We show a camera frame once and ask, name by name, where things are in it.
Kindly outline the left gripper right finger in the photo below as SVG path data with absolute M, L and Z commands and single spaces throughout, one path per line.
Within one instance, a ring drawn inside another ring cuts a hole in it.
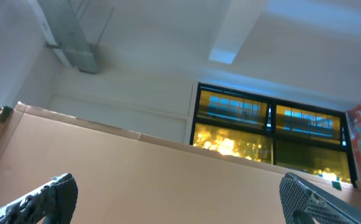
M 288 172 L 279 195 L 287 224 L 361 224 L 361 210 Z

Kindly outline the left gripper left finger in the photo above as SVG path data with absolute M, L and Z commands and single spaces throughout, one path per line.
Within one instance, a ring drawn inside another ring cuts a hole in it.
M 72 174 L 65 173 L 1 207 L 0 223 L 69 224 L 77 198 L 77 183 Z

